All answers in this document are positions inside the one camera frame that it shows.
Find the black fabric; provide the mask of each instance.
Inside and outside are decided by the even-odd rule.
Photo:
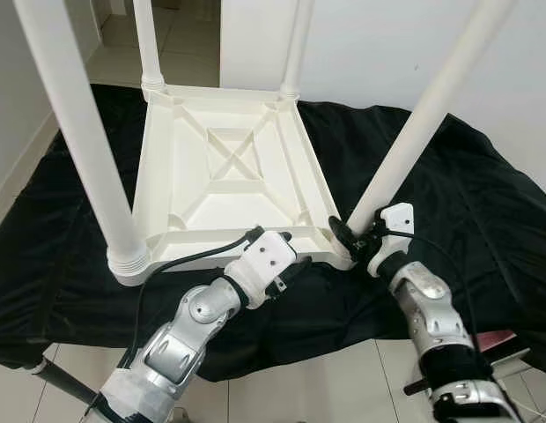
[[[93,92],[127,191],[133,197],[144,129],[139,90]],[[408,118],[398,108],[353,109],[301,101],[299,112],[332,196],[346,219]],[[448,116],[395,197],[414,204],[417,234],[442,245],[469,282],[478,329],[546,335],[546,196],[485,135]],[[439,274],[467,317],[459,281],[435,251],[411,254]],[[220,270],[163,273],[146,287],[144,342],[181,296]],[[0,362],[40,359],[50,342],[123,347],[131,340],[138,288],[120,286],[106,244],[61,136],[0,226]],[[406,338],[400,309],[358,266],[314,263],[276,301],[236,315],[210,342],[199,374],[245,375],[368,338]],[[543,352],[546,343],[529,336]]]

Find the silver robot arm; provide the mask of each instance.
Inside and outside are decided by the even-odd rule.
[[[156,331],[130,368],[110,375],[82,422],[166,422],[201,366],[207,342],[240,308],[258,308],[268,293],[282,292],[279,275],[296,258],[281,234],[259,236],[225,267],[223,277],[183,296],[175,318]]]
[[[521,422],[505,392],[491,379],[478,355],[449,286],[423,264],[408,257],[414,233],[411,204],[400,203],[377,214],[371,230],[356,238],[341,221],[330,218],[336,237],[367,272],[388,284],[406,316],[418,365],[430,385],[437,421],[466,423]]]

